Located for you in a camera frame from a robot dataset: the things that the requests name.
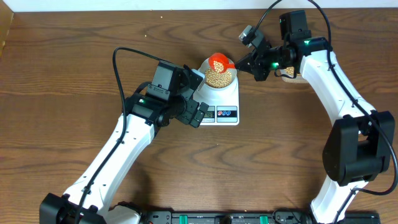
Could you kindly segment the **red measuring scoop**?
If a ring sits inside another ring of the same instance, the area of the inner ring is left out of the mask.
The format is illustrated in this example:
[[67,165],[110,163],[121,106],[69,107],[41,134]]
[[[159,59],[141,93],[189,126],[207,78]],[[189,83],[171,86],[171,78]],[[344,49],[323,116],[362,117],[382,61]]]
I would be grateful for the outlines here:
[[233,62],[222,53],[214,53],[208,59],[209,66],[218,73],[225,73],[227,69],[235,69]]

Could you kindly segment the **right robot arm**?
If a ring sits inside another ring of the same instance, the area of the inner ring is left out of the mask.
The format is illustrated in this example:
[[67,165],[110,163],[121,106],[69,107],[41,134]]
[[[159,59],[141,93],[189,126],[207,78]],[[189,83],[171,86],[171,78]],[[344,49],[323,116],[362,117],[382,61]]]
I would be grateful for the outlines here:
[[315,223],[338,223],[358,192],[380,173],[397,167],[392,146],[395,120],[390,112],[377,111],[351,84],[338,64],[331,37],[313,37],[304,11],[279,17],[283,44],[273,47],[258,26],[247,26],[239,35],[251,52],[235,67],[256,81],[270,73],[282,76],[293,68],[313,88],[324,106],[332,129],[323,149],[326,179],[310,209]]

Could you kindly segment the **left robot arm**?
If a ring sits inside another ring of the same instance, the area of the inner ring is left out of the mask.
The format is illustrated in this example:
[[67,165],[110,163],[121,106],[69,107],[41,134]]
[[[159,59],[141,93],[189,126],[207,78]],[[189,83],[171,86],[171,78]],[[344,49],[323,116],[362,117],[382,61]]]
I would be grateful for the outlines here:
[[114,195],[159,129],[175,118],[199,127],[208,105],[193,99],[205,75],[161,60],[152,81],[123,97],[122,114],[112,135],[81,177],[62,196],[48,194],[39,208],[40,223],[139,223],[130,205],[111,207]]

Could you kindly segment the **white digital kitchen scale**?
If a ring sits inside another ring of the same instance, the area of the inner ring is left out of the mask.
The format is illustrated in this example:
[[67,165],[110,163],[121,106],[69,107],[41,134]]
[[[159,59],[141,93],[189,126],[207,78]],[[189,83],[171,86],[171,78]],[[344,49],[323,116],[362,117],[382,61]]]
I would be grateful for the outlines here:
[[239,82],[237,71],[228,69],[232,74],[232,82],[224,88],[213,88],[204,84],[196,91],[193,99],[206,103],[208,111],[201,126],[235,126],[239,124]]

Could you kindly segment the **soybeans in scoop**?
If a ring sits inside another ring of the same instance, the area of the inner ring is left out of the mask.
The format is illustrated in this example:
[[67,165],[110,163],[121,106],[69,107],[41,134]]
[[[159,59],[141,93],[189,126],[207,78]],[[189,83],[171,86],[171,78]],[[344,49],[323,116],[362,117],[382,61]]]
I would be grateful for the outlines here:
[[219,61],[216,60],[213,61],[213,69],[217,73],[224,73],[224,65]]

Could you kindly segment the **soybeans in bowl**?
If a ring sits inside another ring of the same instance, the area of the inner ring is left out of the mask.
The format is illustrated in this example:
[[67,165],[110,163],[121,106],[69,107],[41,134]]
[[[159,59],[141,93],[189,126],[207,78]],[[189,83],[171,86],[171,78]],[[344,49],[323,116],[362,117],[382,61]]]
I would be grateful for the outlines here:
[[225,73],[217,73],[209,68],[205,71],[206,84],[213,88],[224,88],[233,81],[232,74],[229,71]]

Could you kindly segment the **light grey bowl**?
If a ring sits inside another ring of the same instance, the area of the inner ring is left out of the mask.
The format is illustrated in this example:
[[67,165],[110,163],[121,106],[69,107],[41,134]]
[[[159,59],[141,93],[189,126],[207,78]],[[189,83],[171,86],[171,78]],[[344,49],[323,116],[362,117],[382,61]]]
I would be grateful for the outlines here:
[[207,58],[199,68],[199,71],[205,75],[205,83],[212,88],[226,88],[230,86],[237,77],[237,70],[229,62],[223,62],[220,59],[212,57]]

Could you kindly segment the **soybeans in container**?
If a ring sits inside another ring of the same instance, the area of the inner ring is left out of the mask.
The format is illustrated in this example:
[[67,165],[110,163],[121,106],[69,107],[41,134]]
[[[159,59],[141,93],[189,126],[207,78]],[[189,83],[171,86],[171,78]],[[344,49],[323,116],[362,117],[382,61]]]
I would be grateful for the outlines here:
[[285,74],[288,77],[298,77],[298,76],[300,76],[300,73],[296,72],[294,67],[287,67],[284,71],[285,71]]

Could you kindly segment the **clear plastic container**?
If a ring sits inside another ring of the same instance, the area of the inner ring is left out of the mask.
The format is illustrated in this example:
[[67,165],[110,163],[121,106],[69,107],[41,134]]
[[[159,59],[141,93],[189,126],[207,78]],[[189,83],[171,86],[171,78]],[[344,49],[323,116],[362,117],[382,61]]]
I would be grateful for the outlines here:
[[285,74],[285,71],[284,71],[285,69],[281,69],[280,70],[280,75],[281,75],[281,77],[282,77],[282,80],[284,81],[284,82],[287,82],[287,83],[294,83],[294,84],[307,84],[308,83],[308,81],[306,81],[306,79],[304,79],[302,76],[301,76],[301,74],[300,74],[300,76],[298,76],[298,77],[288,77],[286,74]]

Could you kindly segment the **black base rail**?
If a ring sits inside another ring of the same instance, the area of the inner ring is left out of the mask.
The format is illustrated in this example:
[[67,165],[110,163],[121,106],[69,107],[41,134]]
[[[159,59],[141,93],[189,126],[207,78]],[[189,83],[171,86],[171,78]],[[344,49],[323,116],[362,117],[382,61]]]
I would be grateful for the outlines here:
[[315,219],[299,211],[274,213],[177,213],[147,212],[139,224],[312,224]]

